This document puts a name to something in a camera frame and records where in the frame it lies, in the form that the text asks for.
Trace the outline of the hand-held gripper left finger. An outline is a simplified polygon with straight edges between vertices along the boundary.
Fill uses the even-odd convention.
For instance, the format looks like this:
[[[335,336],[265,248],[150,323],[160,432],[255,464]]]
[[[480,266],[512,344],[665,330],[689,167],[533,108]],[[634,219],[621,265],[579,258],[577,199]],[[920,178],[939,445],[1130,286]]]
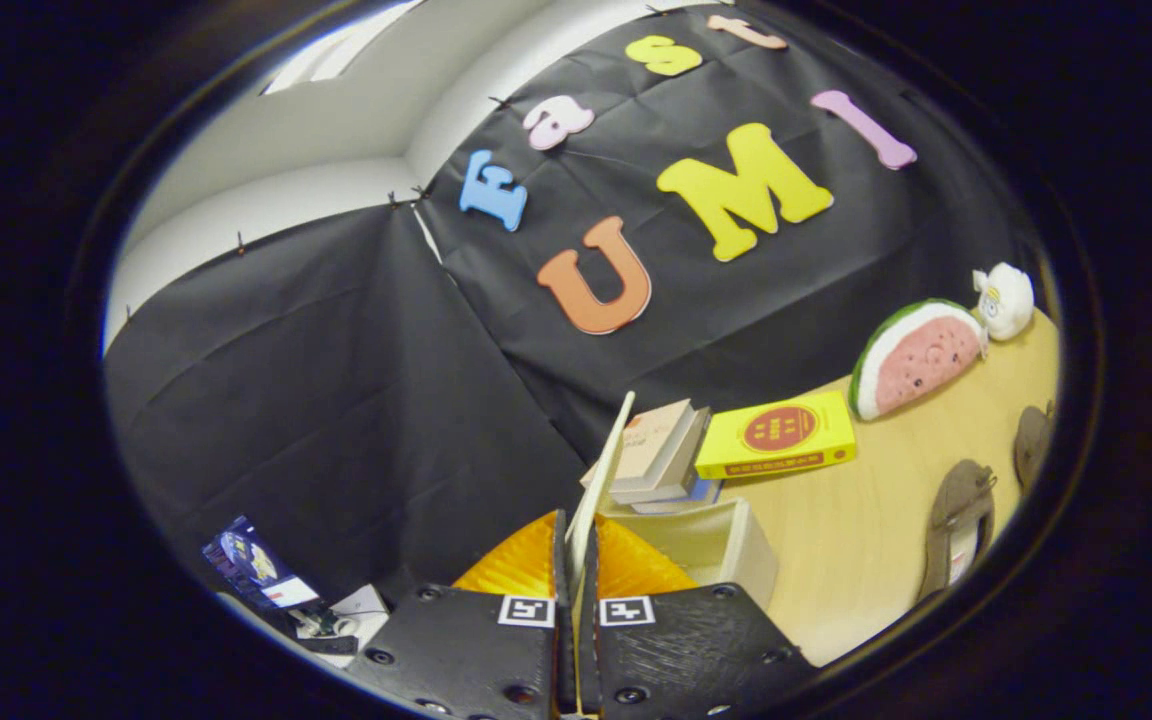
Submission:
[[[566,511],[531,521],[453,585],[420,584],[347,666],[355,682],[452,719],[573,708]]]

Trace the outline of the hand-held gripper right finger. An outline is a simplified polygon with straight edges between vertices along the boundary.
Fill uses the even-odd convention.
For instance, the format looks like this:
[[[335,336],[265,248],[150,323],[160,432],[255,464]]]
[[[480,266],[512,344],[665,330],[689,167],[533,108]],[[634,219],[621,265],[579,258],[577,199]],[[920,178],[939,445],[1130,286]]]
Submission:
[[[594,520],[576,697],[596,719],[756,719],[817,669],[735,582],[695,585],[631,530]]]

